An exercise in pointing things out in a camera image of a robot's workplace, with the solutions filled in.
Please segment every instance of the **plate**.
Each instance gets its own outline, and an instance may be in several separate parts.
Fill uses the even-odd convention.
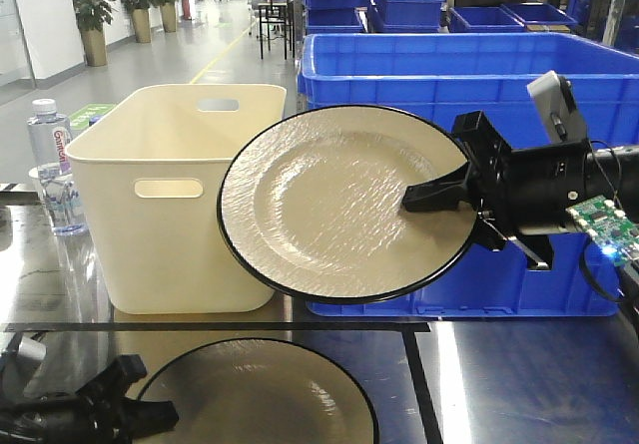
[[[424,285],[468,247],[476,214],[411,214],[407,186],[466,162],[437,126],[379,107],[332,107],[283,120],[235,157],[218,200],[225,240],[261,281],[328,302],[394,297]]]
[[[158,372],[145,401],[173,401],[174,431],[145,444],[376,444],[358,384],[324,356],[285,341],[232,339],[191,351]]]

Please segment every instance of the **bottle label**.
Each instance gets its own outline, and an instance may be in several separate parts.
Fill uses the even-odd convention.
[[[71,141],[69,131],[64,127],[56,127],[53,129],[53,140],[56,144],[56,152],[58,153],[58,163],[60,164],[60,172],[67,173],[71,170],[71,163],[67,158],[66,147]]]

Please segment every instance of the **led light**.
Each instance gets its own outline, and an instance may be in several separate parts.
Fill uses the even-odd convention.
[[[617,248],[613,245],[606,244],[601,248],[601,252],[603,252],[608,257],[612,257],[617,254]]]

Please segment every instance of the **bottle cap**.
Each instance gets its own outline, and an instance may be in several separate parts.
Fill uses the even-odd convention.
[[[36,112],[36,115],[48,115],[58,111],[56,101],[51,98],[34,100],[31,105],[33,105],[33,111]]]

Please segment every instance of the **plant pot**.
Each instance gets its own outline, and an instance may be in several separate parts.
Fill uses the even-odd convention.
[[[162,26],[167,33],[175,32],[178,29],[178,16],[175,3],[165,3],[160,5],[162,15]]]
[[[151,42],[151,25],[149,24],[149,9],[137,9],[131,13],[133,30],[136,32],[138,43]]]
[[[107,45],[102,30],[82,30],[82,45],[90,67],[103,67],[107,64]]]

